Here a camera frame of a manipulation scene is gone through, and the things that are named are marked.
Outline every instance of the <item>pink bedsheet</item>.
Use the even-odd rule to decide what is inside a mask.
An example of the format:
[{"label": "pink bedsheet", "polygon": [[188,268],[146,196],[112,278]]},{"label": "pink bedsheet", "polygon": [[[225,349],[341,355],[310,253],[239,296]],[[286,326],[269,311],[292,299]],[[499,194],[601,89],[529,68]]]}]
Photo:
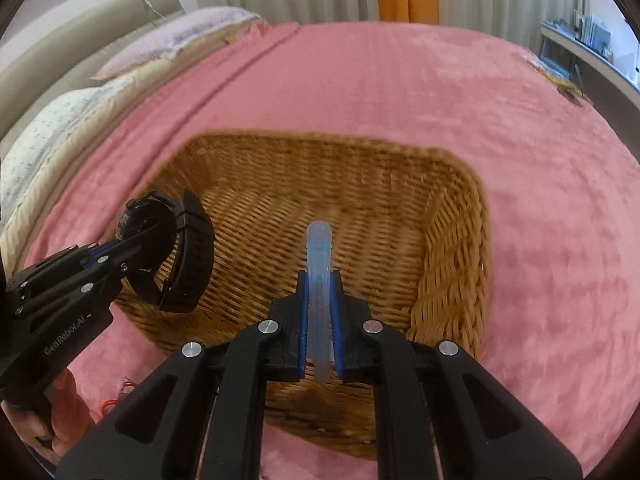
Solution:
[{"label": "pink bedsheet", "polygon": [[[590,106],[563,98],[524,54],[475,32],[423,25],[254,29],[167,84],[111,134],[67,187],[29,262],[95,240],[137,184],[212,128],[446,148],[479,173],[491,210],[492,314],[482,363],[587,473],[640,398],[640,168]],[[116,312],[72,370],[95,408],[123,375],[140,380],[161,359]],[[267,476],[374,477],[372,465],[364,473],[327,465],[337,460],[352,461],[276,430],[265,434]]]}]

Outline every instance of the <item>desk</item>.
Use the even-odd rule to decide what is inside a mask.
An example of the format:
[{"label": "desk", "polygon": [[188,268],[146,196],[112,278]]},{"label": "desk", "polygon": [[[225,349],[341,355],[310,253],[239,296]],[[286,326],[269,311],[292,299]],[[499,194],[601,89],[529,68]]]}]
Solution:
[{"label": "desk", "polygon": [[591,66],[596,72],[602,74],[608,81],[610,81],[616,88],[618,88],[637,108],[640,108],[640,89],[635,86],[626,76],[620,72],[609,61],[602,56],[596,54],[588,46],[580,43],[569,34],[553,26],[550,23],[542,23],[540,27],[540,33],[542,34],[542,51],[540,57],[543,57],[546,53],[548,44],[547,41],[551,40],[554,43],[567,49],[574,54],[575,57],[583,60],[586,64]]}]

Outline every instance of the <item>clear plastic tube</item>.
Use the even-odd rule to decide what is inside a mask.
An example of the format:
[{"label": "clear plastic tube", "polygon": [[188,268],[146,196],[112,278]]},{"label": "clear plastic tube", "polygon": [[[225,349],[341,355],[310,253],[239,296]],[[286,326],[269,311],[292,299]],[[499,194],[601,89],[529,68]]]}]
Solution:
[{"label": "clear plastic tube", "polygon": [[306,355],[314,364],[314,376],[320,384],[329,380],[332,354],[329,311],[331,246],[329,224],[313,222],[306,230],[306,271],[309,277]]}]

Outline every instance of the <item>wicker basket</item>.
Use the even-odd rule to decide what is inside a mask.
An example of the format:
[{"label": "wicker basket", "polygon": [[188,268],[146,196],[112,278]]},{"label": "wicker basket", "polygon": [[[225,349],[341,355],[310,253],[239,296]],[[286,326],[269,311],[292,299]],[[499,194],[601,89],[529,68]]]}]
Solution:
[{"label": "wicker basket", "polygon": [[[368,301],[375,318],[412,340],[450,338],[478,355],[488,214],[478,178],[451,154],[326,134],[221,131],[188,142],[142,192],[178,196],[185,187],[201,197],[218,238],[199,307],[185,316],[126,292],[118,300],[168,354],[188,340],[225,342],[264,319],[273,298],[293,292],[306,266],[306,227],[322,219],[332,226],[332,263],[345,290]],[[375,456],[364,384],[272,383],[266,417],[316,444]]]}]

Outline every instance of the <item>pink pillow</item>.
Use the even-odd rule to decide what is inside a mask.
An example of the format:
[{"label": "pink pillow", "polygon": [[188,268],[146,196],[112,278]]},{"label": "pink pillow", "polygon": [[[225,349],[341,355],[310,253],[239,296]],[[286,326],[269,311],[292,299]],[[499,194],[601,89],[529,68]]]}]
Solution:
[{"label": "pink pillow", "polygon": [[256,18],[260,16],[239,7],[196,10],[134,41],[112,57],[92,79],[111,79],[153,59],[175,59],[191,41]]}]

